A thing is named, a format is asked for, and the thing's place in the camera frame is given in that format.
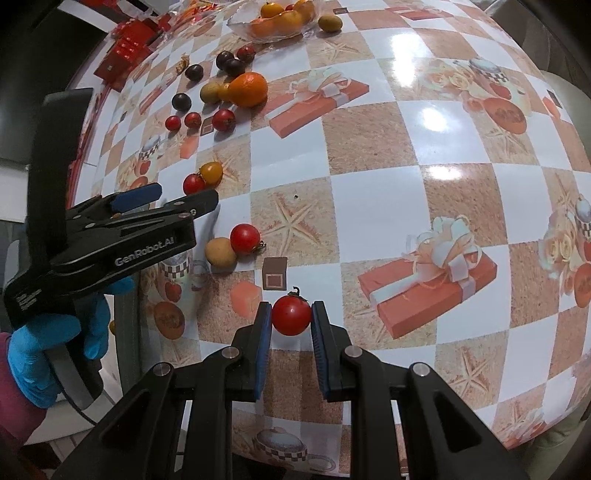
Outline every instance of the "yellow fruit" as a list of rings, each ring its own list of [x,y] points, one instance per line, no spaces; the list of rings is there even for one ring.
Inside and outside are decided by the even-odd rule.
[[[277,15],[273,22],[279,35],[295,35],[304,26],[304,17],[298,11],[291,10]]]
[[[222,83],[222,86],[220,87],[220,89],[218,91],[220,100],[222,102],[231,102],[230,96],[228,94],[228,87],[229,86],[230,86],[229,83]]]
[[[316,9],[312,0],[297,0],[294,3],[294,10],[300,13],[305,24],[316,16]]]
[[[220,88],[221,85],[215,82],[209,82],[203,85],[199,93],[203,103],[218,103],[220,101]]]
[[[275,2],[267,2],[261,7],[261,17],[263,18],[272,18],[281,12],[283,12],[283,7]]]
[[[218,161],[207,162],[201,165],[199,174],[205,183],[208,185],[217,185],[223,176],[222,164]]]
[[[338,32],[343,28],[343,21],[336,15],[322,15],[318,19],[318,26],[325,32]]]
[[[267,98],[269,86],[260,73],[246,72],[230,82],[228,94],[234,105],[252,108]]]
[[[232,249],[229,238],[218,237],[205,245],[205,258],[214,267],[229,268],[236,263],[236,252]]]

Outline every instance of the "metal screw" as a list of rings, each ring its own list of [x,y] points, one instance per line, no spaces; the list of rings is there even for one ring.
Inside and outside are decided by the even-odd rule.
[[[160,362],[152,367],[152,373],[157,377],[165,377],[170,373],[171,366],[166,362]]]
[[[357,358],[357,357],[361,356],[362,353],[363,353],[363,350],[361,350],[361,348],[359,348],[357,345],[349,345],[345,349],[345,354],[347,356],[352,357],[352,358]]]
[[[413,372],[419,377],[426,377],[431,372],[431,368],[427,364],[419,362],[413,365]]]
[[[235,346],[227,346],[224,350],[222,350],[222,357],[227,359],[236,358],[240,355],[240,350]]]

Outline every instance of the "gloved hand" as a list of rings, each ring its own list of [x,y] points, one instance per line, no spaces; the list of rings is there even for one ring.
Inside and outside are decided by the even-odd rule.
[[[109,346],[108,326],[111,311],[103,294],[126,293],[134,286],[131,278],[119,280],[101,291],[89,333],[84,339],[84,355],[90,360],[102,358]],[[72,340],[81,331],[72,315],[41,314],[12,334],[8,344],[8,365],[21,392],[39,408],[55,402],[60,387],[50,371],[44,350]]]

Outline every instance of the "small red fruit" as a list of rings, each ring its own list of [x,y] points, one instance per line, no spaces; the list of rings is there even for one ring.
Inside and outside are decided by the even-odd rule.
[[[241,255],[250,255],[265,244],[261,242],[261,234],[249,223],[236,225],[230,233],[232,249]]]
[[[164,122],[164,126],[166,127],[166,130],[176,132],[179,128],[181,128],[181,119],[178,115],[171,115]]]
[[[201,115],[197,112],[187,113],[184,122],[187,128],[199,128],[201,126]]]
[[[300,289],[294,287],[275,302],[271,309],[273,327],[287,336],[299,335],[312,321],[312,308],[306,299],[300,297]]]
[[[205,182],[196,173],[187,175],[187,178],[183,181],[183,192],[185,195],[191,195],[192,193],[200,192],[205,188]]]
[[[250,63],[255,59],[256,51],[250,45],[244,45],[236,50],[236,58],[244,63]]]
[[[212,125],[219,132],[227,132],[236,126],[236,116],[231,110],[222,108],[212,117]]]

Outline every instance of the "black cable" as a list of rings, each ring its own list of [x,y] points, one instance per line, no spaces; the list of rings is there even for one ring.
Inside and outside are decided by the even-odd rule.
[[[82,417],[83,419],[85,419],[88,423],[90,423],[93,427],[96,427],[96,422],[91,419],[86,413],[84,413],[80,407],[78,405],[76,405],[76,403],[70,398],[70,396],[65,392],[65,389],[62,388],[61,389],[61,393],[63,393],[64,397],[66,398],[66,400],[68,401],[68,403],[71,405],[71,407],[76,411],[76,413],[78,415],[80,415],[80,417]]]

